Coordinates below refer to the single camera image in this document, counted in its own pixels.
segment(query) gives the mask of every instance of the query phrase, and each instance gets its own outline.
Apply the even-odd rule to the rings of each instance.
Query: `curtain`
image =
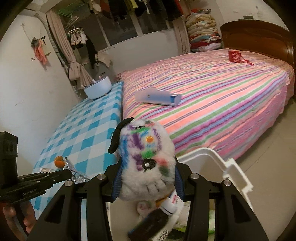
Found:
[[[52,8],[46,13],[46,16],[57,44],[69,63],[69,79],[71,81],[77,80],[77,89],[81,89],[82,85],[89,85],[92,77],[85,68],[76,61],[59,15],[55,12],[54,8]]]
[[[185,26],[185,17],[181,16],[173,21],[174,31],[178,44],[178,54],[190,53],[190,44]]]

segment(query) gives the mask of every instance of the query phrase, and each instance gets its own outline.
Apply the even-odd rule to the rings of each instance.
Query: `barcode label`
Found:
[[[157,238],[157,241],[164,241],[164,240],[166,240],[166,238],[168,237],[169,234],[170,234],[170,231],[163,230],[161,232],[161,234],[159,235],[159,237]]]

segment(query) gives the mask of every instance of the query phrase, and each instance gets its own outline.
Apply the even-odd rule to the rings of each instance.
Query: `checkered bedsheet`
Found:
[[[123,82],[116,83],[106,96],[96,100],[85,99],[77,104],[60,123],[47,147],[41,152],[33,173],[40,168],[57,169],[54,164],[56,156],[68,157],[78,171],[93,178],[103,173],[109,165],[117,162],[114,154],[109,154],[111,134],[121,121]],[[34,198],[31,203],[39,218],[50,199],[63,182],[55,184],[42,196]],[[82,206],[82,222],[85,222],[85,203]]]

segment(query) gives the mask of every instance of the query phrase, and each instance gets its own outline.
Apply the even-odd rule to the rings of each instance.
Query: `metal screw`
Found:
[[[70,180],[68,180],[68,181],[65,182],[65,186],[66,187],[70,187],[72,184],[73,184],[73,182],[70,181]]]
[[[197,173],[192,173],[192,174],[190,175],[190,177],[191,177],[192,179],[198,179],[198,178],[199,178],[199,175],[198,175]]]
[[[105,174],[99,174],[99,175],[97,175],[96,177],[97,177],[97,179],[99,179],[99,180],[104,180],[104,179],[106,178],[106,175],[105,175]]]
[[[225,186],[230,186],[231,185],[231,181],[229,181],[229,180],[224,180],[223,181],[223,184],[225,185]]]

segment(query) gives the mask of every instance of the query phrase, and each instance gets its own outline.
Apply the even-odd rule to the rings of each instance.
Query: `stacked quilt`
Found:
[[[193,9],[187,16],[185,25],[192,52],[210,51],[221,48],[220,37],[210,9]]]

